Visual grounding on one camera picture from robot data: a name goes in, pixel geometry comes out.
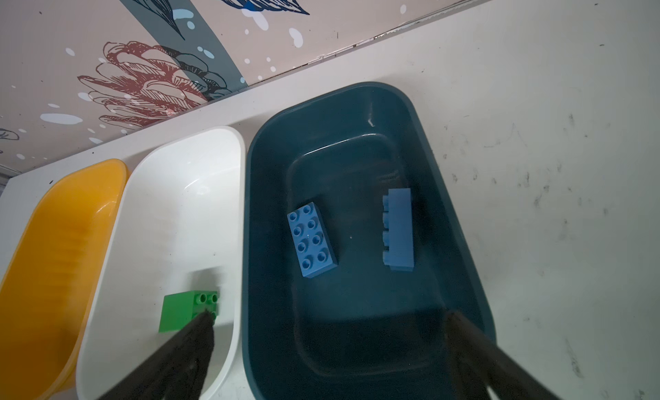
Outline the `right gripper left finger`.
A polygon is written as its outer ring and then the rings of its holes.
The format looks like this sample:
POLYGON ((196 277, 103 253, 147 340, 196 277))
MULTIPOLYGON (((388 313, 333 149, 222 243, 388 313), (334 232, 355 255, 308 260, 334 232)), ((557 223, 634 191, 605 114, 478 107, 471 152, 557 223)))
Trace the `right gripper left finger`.
POLYGON ((213 349, 213 315, 205 311, 101 397, 199 399, 213 349))

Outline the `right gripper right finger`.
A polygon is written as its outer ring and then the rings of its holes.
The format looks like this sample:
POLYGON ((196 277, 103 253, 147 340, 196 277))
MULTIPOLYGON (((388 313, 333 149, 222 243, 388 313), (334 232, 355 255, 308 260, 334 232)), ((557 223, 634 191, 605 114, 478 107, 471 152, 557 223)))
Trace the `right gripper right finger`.
POLYGON ((446 313, 446 345, 458 399, 558 399, 460 312, 446 313))

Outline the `green lego brick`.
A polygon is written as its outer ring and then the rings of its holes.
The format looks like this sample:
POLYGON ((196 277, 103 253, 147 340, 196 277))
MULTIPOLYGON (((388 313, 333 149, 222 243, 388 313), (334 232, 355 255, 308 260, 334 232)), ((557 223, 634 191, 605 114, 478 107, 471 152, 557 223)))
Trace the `green lego brick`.
POLYGON ((215 321, 218 302, 217 291, 194 290, 166 295, 163 298, 158 332, 180 331, 203 312, 209 312, 212 321, 215 321))

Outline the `blue long lego brick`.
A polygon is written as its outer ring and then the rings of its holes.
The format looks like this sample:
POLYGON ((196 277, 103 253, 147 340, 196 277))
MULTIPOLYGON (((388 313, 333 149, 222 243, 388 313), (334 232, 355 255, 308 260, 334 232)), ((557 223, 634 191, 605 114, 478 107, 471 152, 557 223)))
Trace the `blue long lego brick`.
POLYGON ((389 189, 383 196, 383 263, 392 271, 414 270, 412 192, 389 189))

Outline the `blue lego brick 2x4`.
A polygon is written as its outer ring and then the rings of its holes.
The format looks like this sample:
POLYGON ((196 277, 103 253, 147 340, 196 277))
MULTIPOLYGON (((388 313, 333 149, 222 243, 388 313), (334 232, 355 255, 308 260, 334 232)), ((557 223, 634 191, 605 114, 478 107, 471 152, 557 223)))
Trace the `blue lego brick 2x4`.
POLYGON ((303 277, 313 278, 339 266, 314 202, 287 214, 287 223, 303 277))

